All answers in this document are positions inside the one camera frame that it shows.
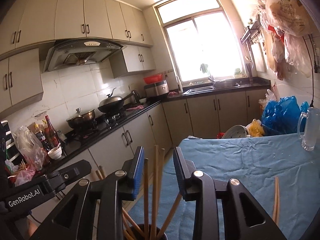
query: range hood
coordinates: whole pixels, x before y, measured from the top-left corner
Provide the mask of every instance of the range hood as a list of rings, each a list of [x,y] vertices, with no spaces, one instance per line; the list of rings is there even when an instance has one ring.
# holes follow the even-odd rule
[[[101,62],[122,47],[100,38],[59,40],[49,49],[43,72]]]

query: countertop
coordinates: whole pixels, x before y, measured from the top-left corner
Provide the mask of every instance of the countertop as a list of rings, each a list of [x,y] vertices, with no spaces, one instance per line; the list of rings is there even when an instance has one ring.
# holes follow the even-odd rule
[[[130,122],[134,118],[138,117],[139,115],[145,113],[146,111],[150,110],[151,108],[159,105],[161,102],[168,102],[173,100],[179,100],[179,99],[186,99],[186,98],[194,98],[194,97],[202,97],[202,96],[208,96],[208,95],[216,95],[216,94],[223,94],[223,93],[230,93],[230,92],[238,92],[238,91],[248,91],[248,90],[257,90],[257,89],[270,89],[270,80],[260,78],[260,77],[254,77],[253,78],[253,84],[250,85],[248,78],[241,78],[236,80],[237,83],[240,85],[240,87],[234,87],[234,88],[226,88],[226,89],[218,89],[218,90],[212,90],[212,91],[206,91],[206,92],[199,92],[196,94],[178,94],[166,98],[162,98],[162,100],[157,101],[148,101],[143,106],[143,109],[135,110],[135,111],[125,111],[125,116],[117,121],[117,126],[107,129],[106,124],[100,123],[98,124],[98,131],[94,134],[94,136],[90,136],[88,139],[86,139],[84,142],[80,142],[78,140],[68,140],[66,145],[64,146],[64,150],[66,152],[66,156],[61,156],[58,160],[52,160],[52,162],[44,167],[39,175],[42,174],[48,174],[55,169],[59,168],[69,160],[71,160],[73,157],[78,155],[79,153],[85,151],[101,139],[105,138],[109,134],[113,133],[117,129],[121,128],[126,123]],[[183,90],[187,91],[192,88],[198,88],[198,87],[204,87],[208,86],[210,84],[197,84],[193,86],[184,87]]]

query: mug handle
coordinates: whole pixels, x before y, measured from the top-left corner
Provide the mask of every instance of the mug handle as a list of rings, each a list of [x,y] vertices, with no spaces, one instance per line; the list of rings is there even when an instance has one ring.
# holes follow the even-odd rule
[[[299,139],[303,139],[303,135],[300,134],[300,126],[301,126],[301,122],[303,118],[307,118],[308,117],[308,113],[301,113],[299,120],[298,120],[298,127],[297,127],[297,132],[298,132],[298,138]]]

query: glass mug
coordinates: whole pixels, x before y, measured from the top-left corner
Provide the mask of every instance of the glass mug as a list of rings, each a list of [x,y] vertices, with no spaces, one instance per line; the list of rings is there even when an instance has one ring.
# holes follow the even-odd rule
[[[300,134],[300,126],[303,118],[306,118],[306,127],[304,134]],[[298,137],[302,139],[302,147],[306,151],[312,151],[315,148],[320,128],[320,110],[315,107],[309,107],[307,113],[301,113],[298,121]]]

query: window pane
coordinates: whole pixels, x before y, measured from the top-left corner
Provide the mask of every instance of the window pane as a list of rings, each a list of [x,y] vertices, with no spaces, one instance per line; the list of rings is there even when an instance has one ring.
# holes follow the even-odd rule
[[[180,17],[219,8],[217,0],[176,0],[158,8],[162,22],[167,23]]]
[[[203,46],[203,61],[214,77],[227,77],[242,61],[228,20],[222,12],[195,18],[199,39]]]
[[[167,28],[181,81],[208,77],[200,71],[203,52],[200,37],[192,20]]]

